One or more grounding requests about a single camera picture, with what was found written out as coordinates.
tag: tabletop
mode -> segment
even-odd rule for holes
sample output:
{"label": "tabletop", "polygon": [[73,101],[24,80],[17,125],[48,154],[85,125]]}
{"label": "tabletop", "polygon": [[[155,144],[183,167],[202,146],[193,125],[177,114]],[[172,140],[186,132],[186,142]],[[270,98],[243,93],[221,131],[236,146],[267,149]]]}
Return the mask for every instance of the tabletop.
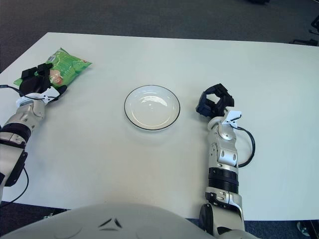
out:
{"label": "tabletop", "polygon": [[[198,218],[208,181],[208,118],[195,107],[201,93],[222,83],[242,111],[238,125],[255,137],[253,161],[239,169],[246,220],[318,219],[319,48],[282,43],[47,33],[0,74],[13,84],[21,71],[63,47],[93,64],[58,101],[26,151],[30,185],[19,203],[73,209],[103,202],[159,206]],[[142,85],[170,89],[177,121],[141,130],[124,101]],[[18,95],[0,92],[0,123],[15,113]],[[239,162],[251,153],[242,132]],[[5,188],[10,201],[25,187],[22,174]]]}

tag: plastic bag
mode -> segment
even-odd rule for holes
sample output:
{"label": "plastic bag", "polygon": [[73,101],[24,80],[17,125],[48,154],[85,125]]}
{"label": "plastic bag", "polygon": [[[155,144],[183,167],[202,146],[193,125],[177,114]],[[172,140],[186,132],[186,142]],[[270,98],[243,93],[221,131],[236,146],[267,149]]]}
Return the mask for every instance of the plastic bag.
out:
{"label": "plastic bag", "polygon": [[[57,50],[46,63],[52,63],[50,69],[50,82],[54,88],[58,89],[60,86],[69,85],[74,78],[86,69],[91,62],[87,62],[80,58],[70,55],[63,48]],[[19,78],[14,81],[14,84],[20,86],[22,79]]]}

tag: black cable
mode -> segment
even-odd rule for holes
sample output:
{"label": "black cable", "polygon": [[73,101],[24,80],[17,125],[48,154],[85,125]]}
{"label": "black cable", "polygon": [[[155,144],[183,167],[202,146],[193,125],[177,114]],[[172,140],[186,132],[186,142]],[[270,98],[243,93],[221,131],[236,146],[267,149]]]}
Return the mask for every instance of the black cable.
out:
{"label": "black cable", "polygon": [[249,135],[250,140],[251,140],[251,144],[252,144],[252,147],[253,147],[253,150],[252,150],[251,155],[248,158],[248,160],[246,162],[244,162],[244,163],[238,164],[238,167],[242,168],[242,167],[247,166],[251,162],[251,160],[253,159],[253,157],[255,155],[255,150],[256,150],[256,143],[255,143],[255,139],[254,139],[253,135],[251,134],[251,132],[249,132],[248,130],[245,130],[242,127],[237,127],[235,129],[245,131]]}
{"label": "black cable", "polygon": [[24,96],[24,97],[29,98],[29,99],[32,99],[32,100],[45,100],[45,98],[32,98],[32,97],[26,96],[21,90],[15,88],[15,87],[9,86],[9,85],[0,85],[0,88],[10,88],[10,89],[13,89],[14,91],[18,92],[21,96]]}
{"label": "black cable", "polygon": [[24,191],[17,198],[13,199],[11,202],[8,202],[8,203],[4,204],[3,206],[0,206],[0,209],[4,208],[5,206],[8,206],[9,204],[11,204],[11,203],[15,202],[16,200],[18,200],[25,193],[26,189],[28,188],[28,186],[29,186],[29,176],[28,176],[28,173],[26,172],[25,167],[23,167],[23,170],[24,170],[25,175],[26,175],[26,187],[25,187]]}

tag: ceramic plate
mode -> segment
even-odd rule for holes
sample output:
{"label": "ceramic plate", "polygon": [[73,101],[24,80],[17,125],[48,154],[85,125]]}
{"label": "ceramic plate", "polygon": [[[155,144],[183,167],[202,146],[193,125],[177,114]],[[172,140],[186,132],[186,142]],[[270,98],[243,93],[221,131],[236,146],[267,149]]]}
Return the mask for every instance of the ceramic plate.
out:
{"label": "ceramic plate", "polygon": [[130,92],[124,103],[125,114],[137,127],[166,128],[175,122],[180,105],[174,93],[161,86],[141,86]]}

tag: robotic hand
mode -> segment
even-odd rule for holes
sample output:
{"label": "robotic hand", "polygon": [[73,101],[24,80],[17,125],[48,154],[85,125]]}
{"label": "robotic hand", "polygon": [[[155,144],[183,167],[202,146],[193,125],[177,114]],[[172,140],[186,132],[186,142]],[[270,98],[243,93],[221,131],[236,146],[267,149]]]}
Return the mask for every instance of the robotic hand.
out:
{"label": "robotic hand", "polygon": [[[206,98],[215,94],[217,104]],[[247,165],[255,152],[252,134],[237,126],[241,112],[234,110],[234,100],[222,84],[203,92],[196,111],[212,117],[208,123],[209,176],[205,197],[208,201],[200,210],[200,227],[209,234],[219,237],[231,230],[245,230],[242,198],[238,194],[238,167]],[[238,165],[236,134],[234,128],[246,131],[252,139],[253,153],[246,163]]]}
{"label": "robotic hand", "polygon": [[59,90],[51,86],[51,67],[52,64],[41,64],[23,71],[19,90],[0,85],[0,88],[14,89],[21,96],[16,101],[16,113],[0,128],[0,202],[4,186],[14,185],[24,168],[27,157],[24,149],[31,133],[44,118],[45,105],[57,100],[66,90],[66,86]]}

